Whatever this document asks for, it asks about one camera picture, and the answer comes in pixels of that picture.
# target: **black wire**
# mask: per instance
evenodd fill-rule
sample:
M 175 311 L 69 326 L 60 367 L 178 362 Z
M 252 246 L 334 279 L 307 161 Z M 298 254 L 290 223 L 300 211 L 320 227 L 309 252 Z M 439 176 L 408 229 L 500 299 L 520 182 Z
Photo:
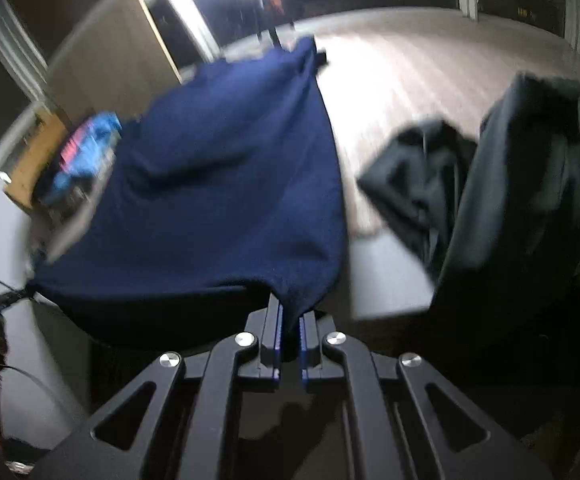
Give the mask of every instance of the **black wire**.
M 56 394 L 50 388 L 48 388 L 45 384 L 43 384 L 39 379 L 37 379 L 35 376 L 33 376 L 33 374 L 31 374 L 25 370 L 22 370 L 21 368 L 17 368 L 16 366 L 1 365 L 0 364 L 0 368 L 7 368 L 8 370 L 14 370 L 16 372 L 19 372 L 21 375 L 24 375 L 27 378 L 29 378 L 39 388 L 41 388 L 43 391 L 45 391 L 46 395 L 48 395 L 48 397 L 50 397 L 52 399 L 52 401 L 55 403 L 56 407 L 59 408 L 59 411 L 62 412 L 62 414 L 68 420 L 71 420 L 74 423 L 77 423 L 77 420 L 75 420 L 74 416 L 70 415 L 70 412 L 65 408 L 65 406 L 59 400 L 59 398 L 56 396 Z
M 11 287 L 7 283 L 3 283 L 1 280 L 0 280 L 0 285 L 3 285 L 5 288 L 9 288 L 12 292 L 18 292 L 18 290 L 16 288 Z

